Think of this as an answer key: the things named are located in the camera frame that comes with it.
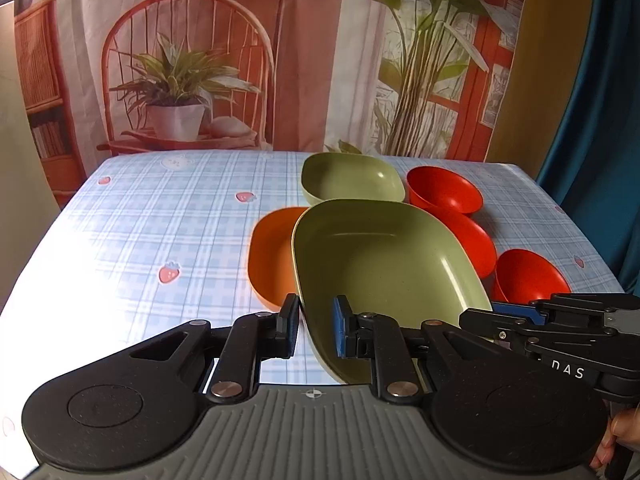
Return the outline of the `person's right hand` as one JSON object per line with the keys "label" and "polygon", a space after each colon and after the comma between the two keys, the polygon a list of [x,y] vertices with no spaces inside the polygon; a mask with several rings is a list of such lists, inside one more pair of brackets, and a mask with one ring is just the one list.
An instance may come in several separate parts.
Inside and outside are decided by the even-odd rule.
{"label": "person's right hand", "polygon": [[638,408],[620,411],[608,423],[608,428],[605,430],[590,467],[597,470],[611,463],[616,443],[621,443],[636,452],[639,451],[640,422]]}

